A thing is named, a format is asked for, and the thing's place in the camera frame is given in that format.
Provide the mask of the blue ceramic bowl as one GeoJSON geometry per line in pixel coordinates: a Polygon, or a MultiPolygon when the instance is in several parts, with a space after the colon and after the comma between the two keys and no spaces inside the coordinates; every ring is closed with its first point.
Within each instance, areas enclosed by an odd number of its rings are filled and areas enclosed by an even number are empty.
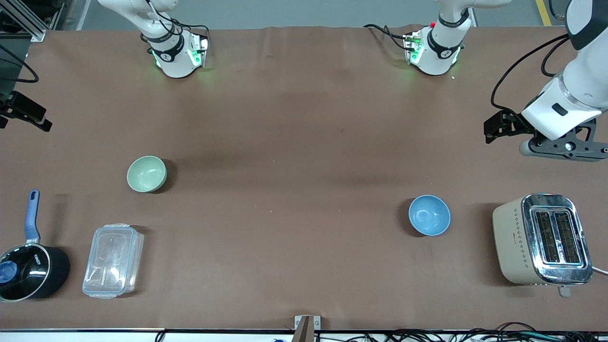
{"type": "Polygon", "coordinates": [[[424,236],[439,236],[450,227],[451,214],[447,204],[434,195],[421,195],[412,200],[408,219],[415,231],[424,236]]]}

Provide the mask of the green ceramic bowl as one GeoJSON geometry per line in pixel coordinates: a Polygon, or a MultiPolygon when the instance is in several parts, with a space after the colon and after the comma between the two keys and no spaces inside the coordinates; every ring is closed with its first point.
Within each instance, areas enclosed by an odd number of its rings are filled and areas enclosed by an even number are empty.
{"type": "Polygon", "coordinates": [[[135,192],[150,193],[159,190],[165,184],[167,176],[167,167],[163,160],[148,155],[138,158],[130,165],[126,180],[135,192]]]}

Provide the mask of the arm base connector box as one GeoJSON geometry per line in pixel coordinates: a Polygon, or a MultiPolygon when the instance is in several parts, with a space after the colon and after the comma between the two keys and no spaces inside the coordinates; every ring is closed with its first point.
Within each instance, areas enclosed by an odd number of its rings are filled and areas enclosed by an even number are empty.
{"type": "Polygon", "coordinates": [[[409,65],[419,65],[424,52],[422,30],[410,32],[402,36],[402,45],[405,48],[405,57],[409,65]]]}
{"type": "Polygon", "coordinates": [[[208,48],[209,37],[193,32],[190,33],[188,53],[194,67],[204,68],[208,48]]]}

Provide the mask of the beige chrome two-slot toaster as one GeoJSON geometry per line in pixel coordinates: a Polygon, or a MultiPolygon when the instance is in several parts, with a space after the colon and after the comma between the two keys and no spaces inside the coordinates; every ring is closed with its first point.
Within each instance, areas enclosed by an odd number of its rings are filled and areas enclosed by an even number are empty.
{"type": "Polygon", "coordinates": [[[555,193],[531,193],[492,214],[502,275],[517,285],[556,286],[562,297],[593,277],[575,204],[555,193]]]}

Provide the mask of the clear plastic lidded container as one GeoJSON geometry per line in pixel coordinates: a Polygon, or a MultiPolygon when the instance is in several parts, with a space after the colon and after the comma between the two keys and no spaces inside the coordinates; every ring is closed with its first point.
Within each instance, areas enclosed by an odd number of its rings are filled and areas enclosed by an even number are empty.
{"type": "Polygon", "coordinates": [[[112,299],[135,290],[145,236],[128,224],[96,229],[83,279],[89,297],[112,299]]]}

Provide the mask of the brown table cloth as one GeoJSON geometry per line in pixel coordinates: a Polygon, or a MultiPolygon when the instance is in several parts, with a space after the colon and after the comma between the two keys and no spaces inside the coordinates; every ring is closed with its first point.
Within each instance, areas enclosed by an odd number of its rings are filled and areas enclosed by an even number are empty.
{"type": "Polygon", "coordinates": [[[172,79],[139,33],[51,32],[28,51],[50,132],[0,129],[0,253],[24,241],[30,190],[41,241],[70,276],[46,300],[0,303],[0,328],[278,328],[608,331],[608,277],[560,297],[499,269],[492,212],[535,192],[569,197],[591,261],[608,269],[608,161],[524,157],[525,135],[484,139],[504,71],[563,28],[473,28],[443,76],[406,65],[364,28],[211,32],[207,67],[172,79]],[[128,186],[156,156],[165,184],[128,186]],[[451,223],[424,236],[412,200],[451,223]],[[144,235],[135,290],[82,291],[96,229],[144,235]]]}

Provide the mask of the aluminium frame profile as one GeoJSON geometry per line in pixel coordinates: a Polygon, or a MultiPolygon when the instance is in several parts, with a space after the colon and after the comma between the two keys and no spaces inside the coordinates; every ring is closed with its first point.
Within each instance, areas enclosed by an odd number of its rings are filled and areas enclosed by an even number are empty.
{"type": "Polygon", "coordinates": [[[67,0],[0,0],[0,37],[42,42],[59,27],[67,0]]]}

